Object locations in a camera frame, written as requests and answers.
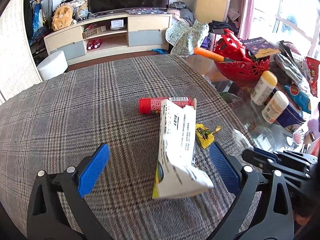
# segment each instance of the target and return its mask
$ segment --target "blue snack bag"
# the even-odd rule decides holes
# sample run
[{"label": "blue snack bag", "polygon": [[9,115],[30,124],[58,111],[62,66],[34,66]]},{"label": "blue snack bag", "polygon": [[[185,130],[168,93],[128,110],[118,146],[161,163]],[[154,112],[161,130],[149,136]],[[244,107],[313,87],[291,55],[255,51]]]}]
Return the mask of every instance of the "blue snack bag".
[{"label": "blue snack bag", "polygon": [[294,85],[286,85],[284,86],[284,89],[287,91],[288,95],[290,95],[292,100],[301,107],[302,111],[311,114],[311,104],[308,95]]}]

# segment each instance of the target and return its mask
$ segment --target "red cap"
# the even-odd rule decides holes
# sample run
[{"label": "red cap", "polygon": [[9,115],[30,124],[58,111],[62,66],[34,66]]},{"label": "red cap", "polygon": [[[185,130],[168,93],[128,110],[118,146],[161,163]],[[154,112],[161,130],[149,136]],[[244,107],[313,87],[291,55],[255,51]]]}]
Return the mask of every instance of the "red cap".
[{"label": "red cap", "polygon": [[140,98],[139,112],[140,112],[140,114],[150,114],[151,113],[151,98]]}]

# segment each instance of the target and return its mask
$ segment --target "white bottle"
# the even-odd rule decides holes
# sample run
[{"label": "white bottle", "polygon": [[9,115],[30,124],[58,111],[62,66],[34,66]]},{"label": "white bottle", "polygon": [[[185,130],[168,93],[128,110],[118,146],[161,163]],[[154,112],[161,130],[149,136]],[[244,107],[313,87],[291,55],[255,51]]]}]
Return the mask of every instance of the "white bottle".
[{"label": "white bottle", "polygon": [[271,95],[277,83],[278,79],[271,71],[264,71],[251,93],[251,100],[256,105],[263,105]]},{"label": "white bottle", "polygon": [[283,92],[277,91],[262,110],[263,119],[268,123],[273,123],[286,109],[288,104],[289,100],[287,96]]}]

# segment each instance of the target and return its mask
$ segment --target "orange handle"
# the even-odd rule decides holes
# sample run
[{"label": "orange handle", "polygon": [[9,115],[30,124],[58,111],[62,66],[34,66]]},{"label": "orange handle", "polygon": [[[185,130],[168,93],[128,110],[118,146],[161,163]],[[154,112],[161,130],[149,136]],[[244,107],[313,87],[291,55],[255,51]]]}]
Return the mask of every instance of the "orange handle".
[{"label": "orange handle", "polygon": [[224,60],[224,57],[217,54],[217,53],[214,53],[212,51],[209,51],[207,49],[203,49],[203,48],[195,48],[194,51],[193,51],[194,54],[196,55],[200,55],[200,56],[203,56],[203,57],[207,57],[209,59],[213,59],[217,62],[223,62]]}]

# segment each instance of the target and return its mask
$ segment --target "white cap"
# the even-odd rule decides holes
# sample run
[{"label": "white cap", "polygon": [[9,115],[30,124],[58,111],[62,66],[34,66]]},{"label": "white cap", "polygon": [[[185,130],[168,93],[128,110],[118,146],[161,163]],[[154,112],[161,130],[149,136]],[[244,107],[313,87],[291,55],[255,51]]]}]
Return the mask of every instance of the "white cap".
[{"label": "white cap", "polygon": [[272,99],[274,99],[282,109],[285,109],[289,104],[287,96],[282,91],[277,91]]}]

